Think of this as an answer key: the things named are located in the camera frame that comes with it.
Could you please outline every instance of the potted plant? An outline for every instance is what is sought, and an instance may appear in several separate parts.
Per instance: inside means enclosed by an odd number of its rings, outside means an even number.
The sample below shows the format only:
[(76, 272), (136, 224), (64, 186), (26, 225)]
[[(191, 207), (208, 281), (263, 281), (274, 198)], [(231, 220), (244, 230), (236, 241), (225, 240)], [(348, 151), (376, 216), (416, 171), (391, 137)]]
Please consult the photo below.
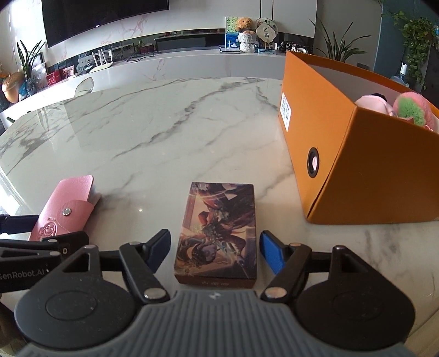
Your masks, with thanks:
[(20, 48), (18, 42), (17, 42), (17, 49), (18, 49), (18, 55), (20, 56), (20, 60), (22, 62), (23, 73), (26, 79), (25, 84), (23, 84), (25, 86), (24, 92), (25, 93), (27, 92), (28, 95), (33, 95), (37, 91), (37, 86), (36, 86), (36, 80), (32, 78), (32, 66), (38, 54), (40, 53), (41, 49), (46, 44), (46, 42), (44, 42), (43, 44), (41, 44), (41, 41), (38, 42), (30, 52), (28, 52), (23, 41), (20, 40), (20, 43), (22, 44), (24, 52)]
[(409, 20), (403, 11), (390, 13), (390, 16), (393, 17), (395, 26), (399, 28), (405, 39), (407, 75), (424, 86), (422, 66), (427, 61), (430, 47), (433, 45), (438, 46), (434, 25), (430, 20), (423, 17)]
[(340, 42), (337, 41), (337, 38), (335, 37), (335, 32), (332, 33), (332, 41), (331, 41), (331, 38), (329, 37), (328, 32), (326, 31), (325, 25), (319, 18), (317, 18), (316, 22), (318, 26), (314, 22), (312, 22), (312, 24), (316, 27), (317, 30), (319, 30), (323, 34), (326, 42), (327, 54), (319, 48), (316, 48), (316, 50), (322, 52), (326, 58), (334, 59), (336, 61), (346, 62), (346, 60), (352, 55), (362, 55), (366, 53), (366, 51), (362, 51), (357, 47), (352, 48), (352, 45), (354, 44), (354, 42), (358, 41), (359, 39), (371, 37), (371, 35), (357, 37), (356, 39), (353, 39), (348, 44), (345, 41), (345, 36), (350, 30), (350, 28), (352, 27), (353, 22), (351, 22), (348, 29), (343, 34)]

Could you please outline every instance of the white label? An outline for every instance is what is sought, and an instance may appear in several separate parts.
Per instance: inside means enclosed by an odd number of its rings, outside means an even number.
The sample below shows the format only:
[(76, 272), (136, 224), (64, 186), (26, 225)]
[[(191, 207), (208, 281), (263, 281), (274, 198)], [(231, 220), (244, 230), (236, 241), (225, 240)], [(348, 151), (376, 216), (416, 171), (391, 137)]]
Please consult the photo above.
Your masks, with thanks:
[(291, 108), (288, 104), (287, 97), (285, 97), (285, 94), (282, 92), (282, 100), (281, 100), (281, 116), (284, 120), (285, 130), (288, 131), (288, 127), (290, 126), (290, 119), (291, 119)]

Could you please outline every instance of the pink leather case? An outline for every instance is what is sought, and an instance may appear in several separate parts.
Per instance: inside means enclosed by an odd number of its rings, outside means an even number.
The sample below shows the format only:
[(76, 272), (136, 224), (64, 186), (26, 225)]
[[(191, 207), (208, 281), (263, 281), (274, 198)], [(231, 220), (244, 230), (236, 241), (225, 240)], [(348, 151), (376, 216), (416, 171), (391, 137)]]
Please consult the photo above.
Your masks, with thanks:
[(101, 197), (93, 187), (93, 176), (67, 178), (59, 182), (30, 233), (29, 240), (80, 231)]

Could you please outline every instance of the embossed logo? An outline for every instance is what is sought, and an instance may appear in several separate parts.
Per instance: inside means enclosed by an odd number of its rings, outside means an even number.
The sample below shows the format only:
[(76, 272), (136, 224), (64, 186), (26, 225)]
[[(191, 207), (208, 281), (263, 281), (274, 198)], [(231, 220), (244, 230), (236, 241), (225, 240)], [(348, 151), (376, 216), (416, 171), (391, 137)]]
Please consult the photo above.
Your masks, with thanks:
[(53, 237), (56, 234), (56, 223), (49, 222), (44, 227), (41, 227), (38, 231), (40, 237)]

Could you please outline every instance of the television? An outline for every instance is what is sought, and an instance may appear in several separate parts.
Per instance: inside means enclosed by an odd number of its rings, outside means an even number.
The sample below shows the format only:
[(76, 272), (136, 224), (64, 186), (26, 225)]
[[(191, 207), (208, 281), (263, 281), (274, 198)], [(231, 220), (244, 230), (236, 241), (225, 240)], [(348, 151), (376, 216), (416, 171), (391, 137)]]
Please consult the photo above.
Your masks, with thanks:
[(48, 47), (123, 18), (169, 10), (168, 0), (42, 0)]

